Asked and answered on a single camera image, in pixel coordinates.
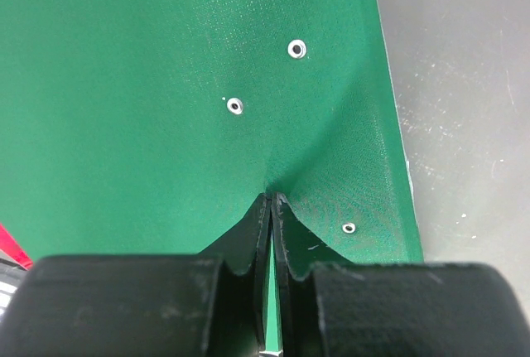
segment concrete floor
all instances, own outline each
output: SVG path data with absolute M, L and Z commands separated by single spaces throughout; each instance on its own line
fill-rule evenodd
M 427 261 L 496 267 L 530 317 L 528 0 L 378 0 Z
M 8 260 L 9 262 L 14 262 L 9 256 L 7 256 L 3 251 L 0 251 L 0 259 Z

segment green fabric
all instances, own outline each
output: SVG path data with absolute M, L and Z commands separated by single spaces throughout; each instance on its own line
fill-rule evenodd
M 0 81 L 33 258 L 194 253 L 269 190 L 355 262 L 422 259 L 376 0 L 0 0 Z

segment metal grommet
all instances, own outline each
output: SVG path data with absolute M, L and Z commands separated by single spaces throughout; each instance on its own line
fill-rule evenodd
M 347 234 L 352 234 L 355 232 L 355 224 L 353 223 L 345 223 L 342 225 L 342 231 L 344 231 Z
M 226 107 L 229 112 L 235 115 L 240 115 L 243 113 L 243 102 L 237 98 L 231 98 L 226 102 Z
M 287 47 L 287 53 L 290 57 L 301 59 L 307 53 L 306 44 L 302 40 L 293 40 Z

